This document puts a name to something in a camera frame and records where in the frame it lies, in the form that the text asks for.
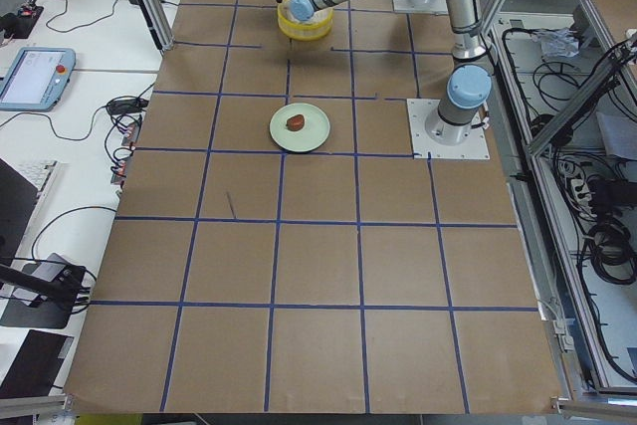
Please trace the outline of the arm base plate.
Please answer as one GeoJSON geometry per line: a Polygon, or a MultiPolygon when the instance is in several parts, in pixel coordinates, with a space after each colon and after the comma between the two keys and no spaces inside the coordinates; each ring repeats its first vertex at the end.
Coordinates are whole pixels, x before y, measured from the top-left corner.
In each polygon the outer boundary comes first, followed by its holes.
{"type": "Polygon", "coordinates": [[[392,0],[393,10],[403,14],[447,15],[446,0],[392,0]]]}
{"type": "Polygon", "coordinates": [[[437,99],[407,99],[412,155],[416,159],[489,160],[480,112],[465,125],[445,122],[437,99]]]}

